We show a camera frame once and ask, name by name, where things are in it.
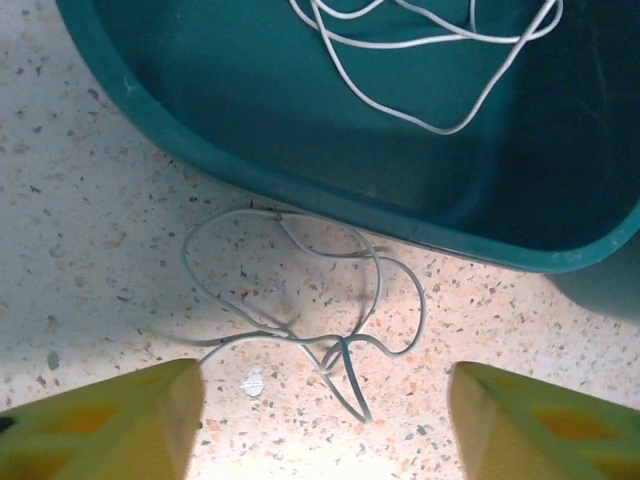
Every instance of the white wire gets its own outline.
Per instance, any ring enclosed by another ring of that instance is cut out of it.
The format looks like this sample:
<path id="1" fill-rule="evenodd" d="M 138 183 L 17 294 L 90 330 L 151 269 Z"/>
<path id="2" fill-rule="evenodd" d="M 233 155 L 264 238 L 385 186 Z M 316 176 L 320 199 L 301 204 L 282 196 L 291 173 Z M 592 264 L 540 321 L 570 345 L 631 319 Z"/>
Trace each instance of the white wire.
<path id="1" fill-rule="evenodd" d="M 191 244 L 191 241 L 204 227 L 211 225 L 214 222 L 219 222 L 221 220 L 224 220 L 233 216 L 237 216 L 237 215 L 253 215 L 253 216 L 259 216 L 259 217 L 276 221 L 298 248 L 300 248 L 303 252 L 315 258 L 319 258 L 322 260 L 329 259 L 333 261 L 373 260 L 376 268 L 376 273 L 377 273 L 374 299 L 367 313 L 360 319 L 360 321 L 356 324 L 356 326 L 354 327 L 354 329 L 350 334 L 346 336 L 329 334 L 329 335 L 320 335 L 320 336 L 311 337 L 311 338 L 299 338 L 290 329 L 286 327 L 283 327 L 281 325 L 279 325 L 278 327 L 272 327 L 270 325 L 257 321 L 251 315 L 246 313 L 244 310 L 237 307 L 235 304 L 231 303 L 228 300 L 224 300 L 219 296 L 214 295 L 202 284 L 202 282 L 200 282 L 200 280 L 198 280 L 198 278 L 193 273 L 193 270 L 191 269 L 191 266 L 189 265 L 189 261 L 188 261 L 188 250 L 189 250 L 189 245 Z M 408 354 L 413 348 L 415 348 L 415 346 L 417 345 L 418 341 L 420 340 L 424 332 L 426 313 L 427 313 L 426 296 L 424 293 L 424 289 L 422 288 L 422 284 L 418 279 L 417 275 L 408 266 L 406 266 L 404 263 L 394 258 L 380 255 L 378 252 L 382 249 L 379 247 L 372 246 L 371 243 L 357 230 L 349 227 L 344 227 L 358 242 L 364 245 L 365 247 L 364 251 L 351 252 L 346 254 L 318 252 L 316 250 L 313 250 L 307 247 L 300 240 L 300 238 L 295 234 L 295 232 L 287 223 L 287 219 L 292 219 L 292 218 L 304 218 L 304 219 L 311 219 L 311 220 L 320 221 L 320 222 L 327 222 L 326 220 L 323 220 L 317 217 L 295 213 L 295 212 L 276 212 L 272 210 L 262 210 L 262 209 L 235 209 L 235 210 L 228 210 L 226 212 L 222 212 L 218 215 L 215 215 L 214 217 L 211 217 L 210 219 L 206 220 L 205 222 L 201 223 L 200 225 L 196 226 L 193 230 L 191 230 L 191 232 L 184 239 L 184 242 L 182 244 L 182 249 L 180 252 L 182 264 L 185 268 L 187 275 L 189 276 L 189 279 L 191 280 L 195 288 L 204 297 L 217 303 L 223 309 L 238 315 L 240 318 L 245 320 L 247 323 L 249 323 L 251 326 L 253 326 L 257 330 L 253 332 L 246 332 L 246 333 L 231 335 L 223 338 L 217 338 L 213 340 L 184 340 L 184 339 L 177 339 L 175 337 L 174 339 L 189 343 L 191 345 L 199 346 L 199 347 L 215 346 L 216 348 L 211 350 L 200 360 L 201 365 L 204 364 L 211 357 L 213 357 L 216 353 L 219 353 L 220 351 L 222 351 L 223 349 L 229 348 L 233 345 L 238 345 L 240 343 L 249 342 L 249 341 L 262 340 L 262 341 L 283 342 L 283 343 L 297 345 L 302 350 L 302 352 L 307 356 L 307 358 L 310 360 L 313 367 L 318 371 L 322 380 L 329 387 L 331 392 L 335 395 L 338 401 L 349 411 L 349 413 L 351 413 L 351 415 L 353 415 L 356 419 L 358 419 L 363 423 L 370 422 L 372 420 L 371 411 L 369 409 L 369 406 L 364 398 L 364 395 L 358 383 L 358 379 L 356 377 L 356 374 L 353 368 L 353 362 L 351 360 L 351 354 L 349 352 L 349 345 L 356 342 L 365 342 L 370 345 L 373 345 L 378 350 L 380 350 L 384 355 L 390 358 L 398 358 Z M 380 302 L 380 296 L 382 293 L 382 284 L 383 284 L 383 277 L 382 277 L 382 270 L 381 270 L 382 262 L 389 262 L 392 265 L 400 268 L 400 270 L 402 270 L 405 274 L 407 274 L 407 276 L 411 279 L 411 281 L 416 287 L 416 291 L 418 293 L 418 300 L 420 303 L 420 307 L 419 307 L 420 313 L 419 313 L 418 326 L 416 329 L 416 333 L 413 339 L 411 340 L 411 342 L 409 342 L 409 344 L 404 349 L 399 351 L 392 351 L 389 348 L 387 348 L 377 338 L 371 335 L 361 333 L 362 330 L 367 326 L 367 324 L 369 323 L 373 315 L 375 314 L 376 308 Z M 329 349 L 325 353 L 322 360 L 318 360 L 318 358 L 309 349 L 309 346 L 313 344 L 321 343 L 321 342 L 327 342 L 327 341 L 333 342 L 333 345 L 329 347 Z M 359 411 L 356 410 L 356 408 L 353 407 L 351 403 L 349 403 L 349 401 L 342 395 L 342 393 L 340 393 L 340 391 L 338 390 L 338 388 L 335 386 L 335 384 L 330 378 L 330 375 L 335 371 L 336 365 L 340 359 L 342 359 L 344 363 L 345 372 L 347 374 L 349 384 L 353 390 L 354 396 L 360 408 Z"/>
<path id="2" fill-rule="evenodd" d="M 373 10 L 378 8 L 380 5 L 382 5 L 384 2 L 385 2 L 385 0 L 374 0 L 373 2 L 371 2 L 366 7 L 363 7 L 361 9 L 359 9 L 359 10 L 355 10 L 353 12 L 339 12 L 338 10 L 334 10 L 333 8 L 329 7 L 322 0 L 318 0 L 318 6 L 322 10 L 327 12 L 329 15 L 331 15 L 331 16 L 333 16 L 335 18 L 338 18 L 340 20 L 354 20 L 356 18 L 360 18 L 360 17 L 365 16 L 367 13 L 372 12 Z"/>
<path id="3" fill-rule="evenodd" d="M 370 13 L 375 8 L 379 7 L 385 0 L 374 0 L 369 3 L 367 6 L 356 10 L 354 12 L 339 12 L 327 6 L 323 0 L 310 0 L 311 9 L 313 11 L 314 19 L 309 18 L 300 8 L 297 3 L 297 0 L 289 0 L 289 4 L 293 8 L 294 12 L 302 19 L 307 25 L 312 28 L 318 30 L 322 37 L 322 40 L 325 44 L 325 48 L 331 57 L 331 60 L 338 71 L 340 77 L 345 82 L 345 84 L 351 89 L 351 91 L 364 103 L 369 105 L 370 107 L 379 110 L 383 113 L 391 115 L 393 117 L 399 118 L 401 120 L 405 120 L 407 122 L 413 123 L 420 128 L 423 128 L 427 131 L 438 135 L 452 135 L 464 129 L 476 116 L 483 103 L 495 87 L 495 85 L 500 81 L 503 75 L 509 70 L 511 65 L 513 64 L 516 57 L 519 55 L 520 51 L 524 48 L 526 43 L 541 38 L 551 31 L 553 31 L 562 18 L 564 13 L 564 0 L 545 0 L 543 5 L 538 10 L 537 14 L 525 29 L 524 33 L 521 36 L 516 37 L 504 37 L 504 36 L 493 36 L 493 35 L 485 35 L 477 32 L 476 25 L 476 0 L 470 0 L 469 4 L 469 16 L 470 16 L 470 26 L 471 30 L 466 30 L 464 28 L 458 27 L 446 20 L 442 19 L 438 15 L 434 14 L 428 9 L 418 7 L 411 3 L 406 2 L 405 0 L 393 0 L 394 3 L 399 5 L 400 7 L 408 10 L 410 12 L 416 13 L 420 16 L 427 18 L 428 20 L 436 23 L 442 28 L 446 29 L 450 32 L 447 35 L 439 35 L 439 36 L 431 36 L 431 37 L 423 37 L 413 40 L 405 40 L 400 42 L 365 42 L 360 40 L 351 39 L 348 37 L 344 37 L 342 35 L 338 35 L 327 29 L 324 20 L 322 18 L 322 13 L 325 12 L 333 16 L 334 18 L 341 20 L 354 20 L 357 18 L 361 18 L 362 16 Z M 553 20 L 544 28 L 538 30 L 544 19 L 551 12 L 551 10 L 556 7 L 556 14 Z M 496 73 L 489 79 L 484 89 L 481 91 L 479 97 L 476 99 L 473 104 L 471 110 L 467 113 L 467 115 L 462 119 L 460 123 L 450 128 L 441 128 L 433 126 L 429 123 L 424 122 L 423 120 L 410 115 L 408 113 L 402 112 L 400 110 L 396 110 L 387 105 L 379 103 L 373 100 L 371 97 L 366 95 L 356 84 L 353 82 L 347 71 L 345 70 L 338 54 L 335 51 L 333 46 L 333 41 L 337 41 L 339 43 L 343 43 L 345 45 L 365 48 L 365 49 L 397 49 L 397 48 L 411 48 L 416 47 L 418 45 L 426 45 L 433 43 L 443 43 L 443 42 L 451 42 L 451 41 L 460 41 L 460 40 L 475 40 L 483 43 L 496 43 L 496 44 L 512 44 L 513 47 L 506 59 L 502 63 L 502 65 L 498 68 Z"/>
<path id="4" fill-rule="evenodd" d="M 471 31 L 473 33 L 478 33 L 478 26 L 476 25 L 476 6 L 476 0 L 469 0 L 469 27 L 471 27 Z"/>
<path id="5" fill-rule="evenodd" d="M 322 2 L 321 0 L 316 0 L 316 3 L 318 4 L 318 7 L 329 13 L 332 16 L 335 16 L 335 18 L 338 19 L 342 19 L 342 16 L 350 16 L 350 15 L 356 15 L 358 14 L 358 12 L 363 11 L 367 8 L 369 8 L 369 6 L 374 5 L 375 7 L 380 6 L 382 3 L 384 3 L 384 1 L 386 0 L 376 0 L 374 2 L 372 2 L 370 5 L 368 5 L 367 7 L 364 7 L 360 10 L 357 10 L 356 12 L 351 12 L 351 13 L 344 13 L 344 12 L 339 12 L 336 10 L 331 9 L 330 7 L 326 6 L 326 4 L 324 2 Z M 473 23 L 475 23 L 476 19 L 475 19 L 475 11 L 476 11 L 476 7 L 475 7 L 475 1 L 471 0 L 473 2 L 473 13 L 474 13 L 474 17 L 473 17 Z M 540 29 L 538 31 L 536 31 L 529 40 L 537 40 L 539 38 L 544 37 L 545 35 L 548 35 L 549 33 L 551 33 L 552 30 L 554 30 L 558 24 L 560 23 L 560 20 L 562 19 L 562 14 L 564 12 L 564 0 L 553 0 L 554 3 L 557 4 L 557 9 L 556 9 L 556 15 L 554 16 L 553 20 L 549 23 L 549 25 L 547 25 L 546 27 L 544 27 L 543 29 Z M 309 17 L 301 8 L 300 5 L 298 5 L 297 0 L 289 0 L 289 5 L 291 5 L 291 8 L 293 9 L 293 11 L 296 13 L 296 15 L 307 25 L 309 25 L 311 28 L 315 29 L 315 30 L 320 30 L 320 27 L 318 26 L 317 22 L 315 22 L 311 17 Z M 374 8 L 371 8 L 367 11 L 367 13 L 369 13 L 370 11 L 372 11 Z M 414 13 L 418 13 L 422 16 L 424 15 L 424 12 L 414 12 Z M 370 49 L 370 50 L 396 50 L 396 49 L 402 49 L 402 48 L 413 48 L 413 47 L 419 47 L 422 45 L 429 45 L 429 44 L 434 44 L 434 43 L 444 43 L 444 42 L 455 42 L 455 41 L 460 41 L 460 40 L 478 40 L 478 41 L 482 41 L 484 43 L 496 43 L 496 44 L 501 44 L 501 45 L 513 45 L 514 43 L 518 42 L 518 40 L 520 40 L 520 36 L 494 36 L 494 35 L 481 35 L 478 34 L 477 32 L 475 32 L 473 30 L 473 28 L 471 30 L 465 30 L 465 29 L 461 29 L 460 27 L 456 27 L 455 25 L 447 22 L 446 20 L 442 19 L 441 17 L 437 16 L 436 14 L 430 12 L 431 17 L 429 17 L 430 19 L 435 19 L 436 23 L 442 27 L 444 27 L 445 29 L 448 30 L 448 28 L 446 27 L 446 25 L 451 25 L 453 27 L 455 27 L 457 29 L 457 31 L 459 33 L 449 33 L 446 35 L 433 35 L 433 36 L 428 36 L 428 37 L 420 37 L 420 38 L 415 38 L 412 40 L 402 40 L 402 41 L 396 41 L 396 42 L 370 42 L 370 41 L 364 41 L 364 40 L 357 40 L 354 38 L 349 38 L 349 37 L 345 37 L 343 35 L 339 35 L 335 32 L 332 32 L 330 30 L 327 31 L 327 35 L 329 36 L 329 38 L 331 40 L 334 40 L 338 43 L 342 43 L 344 45 L 349 45 L 351 47 L 358 47 L 358 48 L 365 48 L 365 49 Z M 352 19 L 355 18 L 360 18 L 362 15 L 357 15 Z"/>

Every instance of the speckled floor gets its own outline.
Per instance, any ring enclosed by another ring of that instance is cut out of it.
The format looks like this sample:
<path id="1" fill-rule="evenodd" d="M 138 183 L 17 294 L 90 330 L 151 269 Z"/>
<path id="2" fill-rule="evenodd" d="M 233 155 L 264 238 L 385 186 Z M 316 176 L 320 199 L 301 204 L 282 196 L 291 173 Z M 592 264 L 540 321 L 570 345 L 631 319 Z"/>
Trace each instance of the speckled floor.
<path id="1" fill-rule="evenodd" d="M 138 133 L 93 80 L 52 1 L 0 0 L 0 19 L 2 408 L 204 352 L 163 333 L 245 329 L 194 293 L 178 255 L 196 223 L 263 202 Z M 317 247 L 350 246 L 337 228 L 299 228 Z M 346 332 L 372 294 L 369 267 L 310 260 L 273 223 L 230 221 L 196 243 L 210 288 L 300 335 Z M 540 276 L 382 243 L 419 273 L 429 317 L 405 359 L 355 349 L 375 424 L 350 418 L 296 348 L 247 344 L 204 368 L 190 479 L 459 479 L 446 403 L 459 360 L 640 407 L 638 326 L 581 310 Z M 400 347 L 417 300 L 391 271 L 385 290 L 371 332 Z M 265 387 L 252 399 L 240 386 L 257 371 Z"/>

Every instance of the yellow plastic part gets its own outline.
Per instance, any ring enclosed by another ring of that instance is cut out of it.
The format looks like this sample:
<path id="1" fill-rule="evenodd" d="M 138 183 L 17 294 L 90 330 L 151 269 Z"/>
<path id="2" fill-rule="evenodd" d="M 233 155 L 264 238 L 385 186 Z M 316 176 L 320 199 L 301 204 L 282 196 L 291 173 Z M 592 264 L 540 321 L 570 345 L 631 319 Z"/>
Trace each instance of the yellow plastic part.
<path id="1" fill-rule="evenodd" d="M 0 480 L 184 478 L 203 385 L 175 360 L 0 414 Z"/>
<path id="2" fill-rule="evenodd" d="M 640 412 L 458 363 L 453 425 L 468 480 L 639 480 Z"/>

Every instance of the white paint spot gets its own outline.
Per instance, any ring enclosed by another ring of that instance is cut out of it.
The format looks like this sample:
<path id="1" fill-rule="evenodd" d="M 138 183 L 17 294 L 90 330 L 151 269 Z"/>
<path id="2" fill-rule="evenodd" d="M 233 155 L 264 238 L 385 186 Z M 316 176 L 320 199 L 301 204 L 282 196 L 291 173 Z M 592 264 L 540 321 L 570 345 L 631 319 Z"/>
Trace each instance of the white paint spot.
<path id="1" fill-rule="evenodd" d="M 255 398 L 260 396 L 264 390 L 264 381 L 262 380 L 262 373 L 260 370 L 254 370 L 242 385 L 240 385 L 240 388 L 248 397 Z"/>

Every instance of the teal plastic basin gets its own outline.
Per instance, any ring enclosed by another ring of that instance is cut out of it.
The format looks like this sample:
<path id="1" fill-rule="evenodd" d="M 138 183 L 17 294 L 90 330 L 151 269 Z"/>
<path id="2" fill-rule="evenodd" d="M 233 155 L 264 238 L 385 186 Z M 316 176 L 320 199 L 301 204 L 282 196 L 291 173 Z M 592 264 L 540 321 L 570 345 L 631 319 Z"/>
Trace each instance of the teal plastic basin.
<path id="1" fill-rule="evenodd" d="M 452 21 L 466 18 L 466 1 L 428 3 Z M 358 100 L 285 0 L 58 5 L 130 120 L 229 184 L 423 247 L 540 272 L 596 263 L 639 228 L 634 0 L 567 0 L 560 26 L 525 47 L 474 121 L 450 137 Z M 538 6 L 479 5 L 478 27 L 517 34 Z M 380 15 L 402 28 L 378 28 L 378 18 L 347 33 L 424 33 L 392 5 Z M 508 49 L 338 47 L 365 92 L 443 127 L 464 116 Z"/>

